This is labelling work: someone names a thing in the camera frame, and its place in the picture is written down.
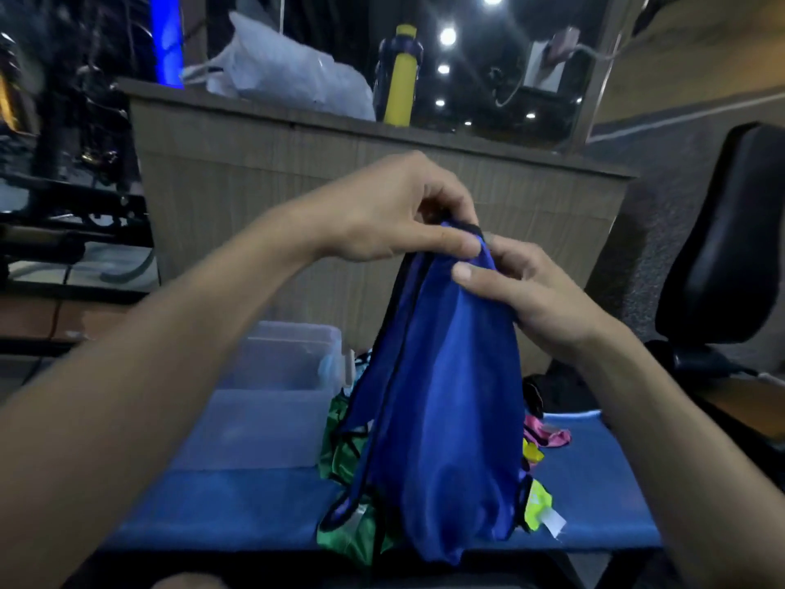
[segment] blue table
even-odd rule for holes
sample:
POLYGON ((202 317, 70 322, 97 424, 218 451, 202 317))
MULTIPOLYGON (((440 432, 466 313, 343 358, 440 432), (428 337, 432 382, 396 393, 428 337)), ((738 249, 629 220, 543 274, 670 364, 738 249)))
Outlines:
MULTIPOLYGON (((547 416, 572 444, 545 449, 534 477, 567 519, 558 540, 544 528, 478 548, 565 551, 660 546, 621 448, 598 412, 547 416)), ((104 545, 111 550, 316 549, 316 524, 340 488, 316 469, 167 472, 104 545)))

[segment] white plastic bag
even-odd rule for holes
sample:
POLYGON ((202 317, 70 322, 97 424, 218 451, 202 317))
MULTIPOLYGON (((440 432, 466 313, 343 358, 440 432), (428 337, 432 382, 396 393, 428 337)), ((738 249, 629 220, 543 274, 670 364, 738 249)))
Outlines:
POLYGON ((205 81, 208 91, 224 97, 376 119, 373 93, 357 70, 238 12, 229 19, 235 27, 229 45, 204 64, 185 68, 184 84, 205 81))

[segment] blue light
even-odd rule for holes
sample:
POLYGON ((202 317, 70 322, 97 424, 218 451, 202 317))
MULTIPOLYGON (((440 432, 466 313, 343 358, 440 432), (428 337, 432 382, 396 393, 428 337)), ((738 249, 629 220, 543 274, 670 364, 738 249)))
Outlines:
POLYGON ((161 85, 183 88, 182 28, 179 0, 150 0, 155 75, 161 85))

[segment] left hand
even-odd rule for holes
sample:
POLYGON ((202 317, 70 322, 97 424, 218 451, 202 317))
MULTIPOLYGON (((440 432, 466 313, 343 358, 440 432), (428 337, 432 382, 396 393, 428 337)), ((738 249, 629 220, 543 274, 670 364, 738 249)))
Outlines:
POLYGON ((439 209, 478 225, 472 197, 454 173, 421 152, 391 155, 291 204, 298 226, 314 236, 322 256, 350 261, 403 252, 473 258, 480 242, 470 233, 427 225, 439 209))

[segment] clear plastic container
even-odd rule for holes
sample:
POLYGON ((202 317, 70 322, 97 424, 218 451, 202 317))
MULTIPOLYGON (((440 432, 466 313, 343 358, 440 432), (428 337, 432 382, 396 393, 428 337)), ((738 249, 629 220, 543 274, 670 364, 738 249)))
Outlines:
POLYGON ((170 468, 314 466, 330 401, 343 383, 339 329, 260 322, 170 468))

